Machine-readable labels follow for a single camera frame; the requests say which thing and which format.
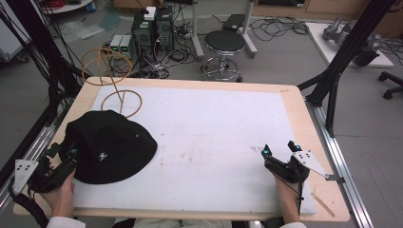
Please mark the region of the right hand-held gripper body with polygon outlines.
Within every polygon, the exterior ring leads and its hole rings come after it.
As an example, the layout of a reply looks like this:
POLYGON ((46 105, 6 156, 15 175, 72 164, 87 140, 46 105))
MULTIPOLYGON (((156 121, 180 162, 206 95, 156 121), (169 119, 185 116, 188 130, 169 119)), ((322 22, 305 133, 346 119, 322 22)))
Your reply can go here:
POLYGON ((291 183, 305 181, 311 171, 325 179, 329 177, 329 174, 310 150, 293 152, 287 163, 273 156, 272 160, 264 160, 264 165, 269 171, 291 183))

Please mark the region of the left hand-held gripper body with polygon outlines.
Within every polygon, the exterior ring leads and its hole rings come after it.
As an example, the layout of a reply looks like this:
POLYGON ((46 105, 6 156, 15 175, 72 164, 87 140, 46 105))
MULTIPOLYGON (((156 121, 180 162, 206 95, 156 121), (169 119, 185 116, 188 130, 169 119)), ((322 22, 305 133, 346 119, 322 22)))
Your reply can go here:
POLYGON ((16 160, 11 192, 20 194, 27 185, 36 193, 48 193, 61 186, 75 168, 76 161, 71 157, 54 168, 51 168, 49 156, 42 156, 37 161, 16 160))

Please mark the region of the black bucket hat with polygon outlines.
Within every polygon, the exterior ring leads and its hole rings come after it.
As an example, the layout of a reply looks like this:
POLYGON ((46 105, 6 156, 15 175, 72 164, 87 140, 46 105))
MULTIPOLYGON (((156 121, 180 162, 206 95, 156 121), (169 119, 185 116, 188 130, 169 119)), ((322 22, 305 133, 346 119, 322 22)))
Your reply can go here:
POLYGON ((75 178, 88 184, 107 184, 126 180, 154 157, 158 144, 140 124, 113 111, 88 111, 70 122, 61 143, 59 157, 67 158, 76 144, 75 178))

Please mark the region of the person's left hand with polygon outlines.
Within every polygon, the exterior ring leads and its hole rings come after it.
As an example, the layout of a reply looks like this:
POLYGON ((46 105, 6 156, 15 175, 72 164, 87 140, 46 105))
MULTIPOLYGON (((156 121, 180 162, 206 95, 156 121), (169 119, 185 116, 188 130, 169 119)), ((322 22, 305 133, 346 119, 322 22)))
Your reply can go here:
POLYGON ((73 193, 75 185, 72 182, 75 172, 67 176, 63 184, 48 193, 41 193, 41 197, 48 203, 53 217, 70 218, 74 209, 73 193))

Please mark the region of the person's right hand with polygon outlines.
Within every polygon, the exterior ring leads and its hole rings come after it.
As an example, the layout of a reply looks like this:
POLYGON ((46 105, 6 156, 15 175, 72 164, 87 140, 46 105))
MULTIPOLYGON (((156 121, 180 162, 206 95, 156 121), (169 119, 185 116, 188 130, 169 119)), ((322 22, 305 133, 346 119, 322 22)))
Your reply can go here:
POLYGON ((278 205, 285 224, 301 222, 297 209, 297 184, 275 177, 278 205))

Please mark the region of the white foam mat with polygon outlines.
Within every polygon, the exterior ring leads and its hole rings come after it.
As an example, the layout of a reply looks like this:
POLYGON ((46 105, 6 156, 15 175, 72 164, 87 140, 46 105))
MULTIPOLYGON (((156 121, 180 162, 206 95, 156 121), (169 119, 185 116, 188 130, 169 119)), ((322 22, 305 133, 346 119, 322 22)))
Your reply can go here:
POLYGON ((247 91, 243 85, 216 89, 129 88, 121 109, 156 140, 151 162, 133 177, 111 184, 76 182, 79 209, 143 212, 151 217, 204 214, 266 216, 278 210, 276 183, 261 151, 289 161, 294 138, 291 88, 247 91))

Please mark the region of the white platform board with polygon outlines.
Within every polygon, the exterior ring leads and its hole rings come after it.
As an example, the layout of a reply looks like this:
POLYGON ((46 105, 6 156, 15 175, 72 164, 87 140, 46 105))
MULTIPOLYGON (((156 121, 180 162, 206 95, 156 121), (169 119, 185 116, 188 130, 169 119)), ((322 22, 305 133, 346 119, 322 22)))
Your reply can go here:
MULTIPOLYGON (((321 23, 307 23, 306 26, 309 28, 309 33, 311 38, 315 41, 318 50, 320 51, 322 57, 327 64, 330 64, 336 53, 339 50, 338 45, 330 40, 326 41, 322 38, 323 30, 328 27, 328 24, 321 23)), ((381 52, 377 52, 378 56, 375 57, 369 64, 368 67, 378 67, 378 68, 388 68, 393 67, 393 63, 388 59, 388 57, 381 52)))

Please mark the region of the person's body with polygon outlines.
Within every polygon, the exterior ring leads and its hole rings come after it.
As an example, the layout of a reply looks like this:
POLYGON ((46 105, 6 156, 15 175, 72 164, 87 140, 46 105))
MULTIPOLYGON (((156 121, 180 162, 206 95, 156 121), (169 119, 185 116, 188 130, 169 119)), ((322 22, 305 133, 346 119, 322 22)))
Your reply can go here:
POLYGON ((116 221, 112 228, 233 228, 233 226, 229 220, 127 218, 116 221))

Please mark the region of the clear plastic sheet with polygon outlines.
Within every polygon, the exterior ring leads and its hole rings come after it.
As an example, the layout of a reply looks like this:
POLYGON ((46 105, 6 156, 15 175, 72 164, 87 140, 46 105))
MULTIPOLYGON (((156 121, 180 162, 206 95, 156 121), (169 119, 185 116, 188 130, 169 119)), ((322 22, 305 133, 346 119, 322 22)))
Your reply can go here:
POLYGON ((98 25, 86 26, 81 21, 67 22, 60 26, 63 38, 67 43, 86 40, 104 31, 98 25))

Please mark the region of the black flat box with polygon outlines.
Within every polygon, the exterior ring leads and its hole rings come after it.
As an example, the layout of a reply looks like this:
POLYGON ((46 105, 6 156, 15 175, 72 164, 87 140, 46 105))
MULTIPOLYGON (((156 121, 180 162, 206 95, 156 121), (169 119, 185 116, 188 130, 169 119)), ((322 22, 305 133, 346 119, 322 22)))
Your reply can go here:
POLYGON ((224 30, 230 30, 236 32, 245 20, 244 14, 231 14, 227 20, 224 22, 222 28, 224 30))

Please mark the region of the black computer tower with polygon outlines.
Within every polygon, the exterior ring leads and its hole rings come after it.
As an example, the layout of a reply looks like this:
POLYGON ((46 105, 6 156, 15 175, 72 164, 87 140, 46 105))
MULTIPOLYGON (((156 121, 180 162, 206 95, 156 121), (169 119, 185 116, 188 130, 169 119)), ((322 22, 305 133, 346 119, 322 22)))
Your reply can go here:
POLYGON ((167 6, 157 10, 155 22, 160 50, 171 51, 174 49, 173 37, 173 7, 167 6))
POLYGON ((144 16, 145 11, 142 9, 135 14, 131 33, 139 55, 145 57, 149 62, 154 62, 155 23, 145 20, 144 16))

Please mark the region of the white round table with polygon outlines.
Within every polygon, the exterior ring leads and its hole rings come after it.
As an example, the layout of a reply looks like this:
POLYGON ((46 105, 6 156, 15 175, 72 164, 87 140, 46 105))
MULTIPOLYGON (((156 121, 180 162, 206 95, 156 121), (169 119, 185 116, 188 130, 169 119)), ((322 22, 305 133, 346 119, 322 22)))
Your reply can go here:
POLYGON ((45 14, 63 13, 82 8, 89 12, 96 10, 94 0, 41 0, 39 6, 45 14))

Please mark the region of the aluminium rail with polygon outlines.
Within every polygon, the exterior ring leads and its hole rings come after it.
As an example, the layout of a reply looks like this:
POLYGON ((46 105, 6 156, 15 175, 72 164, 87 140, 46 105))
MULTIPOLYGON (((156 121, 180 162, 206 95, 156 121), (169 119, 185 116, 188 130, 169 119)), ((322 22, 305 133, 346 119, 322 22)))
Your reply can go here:
POLYGON ((334 180, 337 182, 342 196, 347 203, 350 215, 354 218, 358 228, 374 228, 374 224, 365 207, 354 178, 348 167, 335 137, 325 127, 326 113, 320 106, 313 106, 306 102, 306 106, 322 141, 328 162, 334 171, 334 180))
POLYGON ((71 105, 72 101, 60 102, 53 115, 50 115, 50 105, 48 105, 6 164, 0 169, 0 215, 11 201, 8 184, 14 175, 14 162, 19 159, 35 161, 54 138, 71 105))

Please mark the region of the black metal frame strut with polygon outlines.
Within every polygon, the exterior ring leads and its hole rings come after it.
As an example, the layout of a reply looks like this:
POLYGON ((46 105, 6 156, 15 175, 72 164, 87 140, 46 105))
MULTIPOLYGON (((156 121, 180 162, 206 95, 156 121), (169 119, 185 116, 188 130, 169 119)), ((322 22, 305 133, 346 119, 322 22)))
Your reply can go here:
POLYGON ((332 138, 335 136, 334 119, 339 79, 347 66, 358 54, 361 46, 369 38, 370 34, 396 1, 397 0, 371 0, 357 19, 354 28, 339 48, 331 63, 316 77, 297 86, 299 90, 315 86, 313 92, 306 97, 307 102, 313 106, 322 107, 324 98, 329 96, 325 129, 332 138))

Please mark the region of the white table leg frame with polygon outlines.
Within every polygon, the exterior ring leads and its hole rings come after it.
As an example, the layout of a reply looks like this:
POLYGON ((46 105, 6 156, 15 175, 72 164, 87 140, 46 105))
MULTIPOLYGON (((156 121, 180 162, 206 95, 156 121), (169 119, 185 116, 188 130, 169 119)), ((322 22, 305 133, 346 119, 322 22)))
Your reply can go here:
MULTIPOLYGON (((245 41, 247 50, 250 53, 250 57, 254 58, 259 52, 255 47, 253 41, 249 37, 248 29, 250 26, 250 19, 252 16, 252 10, 255 5, 256 0, 247 0, 247 5, 245 9, 245 19, 242 27, 239 27, 238 32, 245 41)), ((198 0, 191 0, 192 2, 192 32, 191 41, 196 52, 196 58, 201 61, 204 58, 204 51, 198 36, 198 0)))

